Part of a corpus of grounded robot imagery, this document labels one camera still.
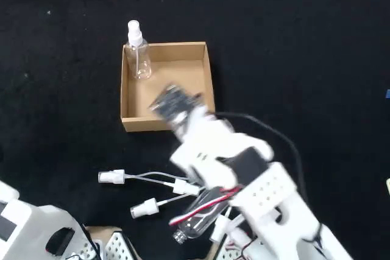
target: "black cloth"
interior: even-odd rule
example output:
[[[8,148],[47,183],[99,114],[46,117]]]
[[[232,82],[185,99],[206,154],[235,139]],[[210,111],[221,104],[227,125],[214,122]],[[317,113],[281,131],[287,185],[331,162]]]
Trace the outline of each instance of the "black cloth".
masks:
[[[294,140],[309,204],[356,259],[388,259],[390,0],[0,0],[0,179],[34,205],[116,225],[143,259],[205,256],[168,220],[190,200],[133,220],[172,196],[141,181],[101,185],[100,170],[180,172],[170,132],[126,133],[122,45],[138,19],[151,43],[206,41],[216,108],[252,114]],[[288,146],[250,122],[292,176]]]

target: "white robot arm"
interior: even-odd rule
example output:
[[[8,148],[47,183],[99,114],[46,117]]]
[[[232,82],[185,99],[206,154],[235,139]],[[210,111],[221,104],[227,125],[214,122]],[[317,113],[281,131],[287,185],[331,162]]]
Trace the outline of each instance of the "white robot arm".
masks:
[[[245,184],[229,204],[240,210],[275,259],[352,259],[307,207],[283,165],[270,163],[273,151],[265,141],[234,133],[228,124],[208,113],[197,97],[187,96],[175,85],[168,86],[151,109],[182,141],[171,161],[193,180],[200,179],[207,189],[232,189],[242,184],[235,168],[220,158],[235,158],[237,165],[245,164]],[[251,169],[255,164],[260,168]],[[282,214],[281,222],[271,215],[275,208]],[[300,247],[302,241],[308,245]]]

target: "cardboard box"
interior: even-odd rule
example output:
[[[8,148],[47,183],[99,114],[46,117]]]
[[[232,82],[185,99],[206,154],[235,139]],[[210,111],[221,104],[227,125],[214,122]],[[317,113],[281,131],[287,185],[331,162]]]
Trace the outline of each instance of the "cardboard box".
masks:
[[[152,76],[137,80],[131,75],[126,52],[122,51],[121,120],[127,132],[168,130],[149,106],[170,83],[190,94],[202,93],[215,111],[210,61],[205,42],[150,44]]]

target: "clear plastic bottle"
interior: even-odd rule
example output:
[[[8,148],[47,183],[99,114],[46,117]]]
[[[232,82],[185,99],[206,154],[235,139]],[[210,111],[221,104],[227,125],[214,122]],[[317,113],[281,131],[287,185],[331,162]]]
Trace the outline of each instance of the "clear plastic bottle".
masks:
[[[204,191],[198,196],[197,199],[188,207],[186,213],[194,210],[200,205],[209,202],[215,198],[220,197],[222,194],[219,192],[219,188],[212,189],[210,191]],[[202,210],[200,213],[195,214],[193,217],[180,222],[179,228],[173,234],[173,238],[180,244],[184,243],[188,238],[194,239],[201,236],[205,230],[216,220],[217,216],[223,212],[227,207],[227,201],[218,203],[215,206]]]
[[[149,44],[142,37],[140,23],[129,21],[129,42],[125,46],[127,64],[135,79],[148,79],[152,75]]]

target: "spray head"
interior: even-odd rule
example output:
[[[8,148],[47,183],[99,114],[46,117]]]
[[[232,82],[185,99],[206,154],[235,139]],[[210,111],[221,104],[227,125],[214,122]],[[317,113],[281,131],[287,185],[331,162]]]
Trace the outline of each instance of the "spray head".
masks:
[[[129,27],[129,33],[127,34],[127,37],[129,39],[129,45],[138,47],[140,44],[142,44],[142,32],[140,30],[140,23],[136,20],[129,21],[127,24]]]

